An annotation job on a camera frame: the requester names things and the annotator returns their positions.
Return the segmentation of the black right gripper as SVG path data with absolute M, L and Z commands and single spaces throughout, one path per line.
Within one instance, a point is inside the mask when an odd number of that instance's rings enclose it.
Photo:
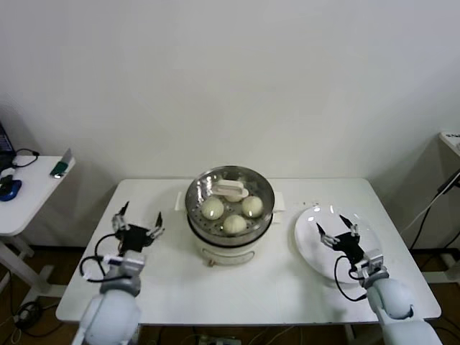
M 346 258 L 352 265 L 360 262 L 364 258 L 364 251 L 359 246 L 360 235 L 358 225 L 352 223 L 347 217 L 339 215 L 344 225 L 349 229 L 349 232 L 340 234 L 336 237 L 328 235 L 322 226 L 317 223 L 318 233 L 321 243 L 327 247 L 333 247 L 337 252 L 343 252 Z

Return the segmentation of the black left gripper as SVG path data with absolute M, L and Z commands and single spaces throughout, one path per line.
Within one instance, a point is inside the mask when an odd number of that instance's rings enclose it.
M 119 240 L 118 251 L 120 254 L 125 254 L 128 251 L 141 253 L 145 247 L 149 247 L 164 232 L 162 212 L 158 213 L 153 228 L 148 230 L 134 224 L 129 225 L 126 222 L 124 216 L 128 206 L 129 201 L 114 214 L 111 220 L 112 229 L 117 232 L 117 239 Z

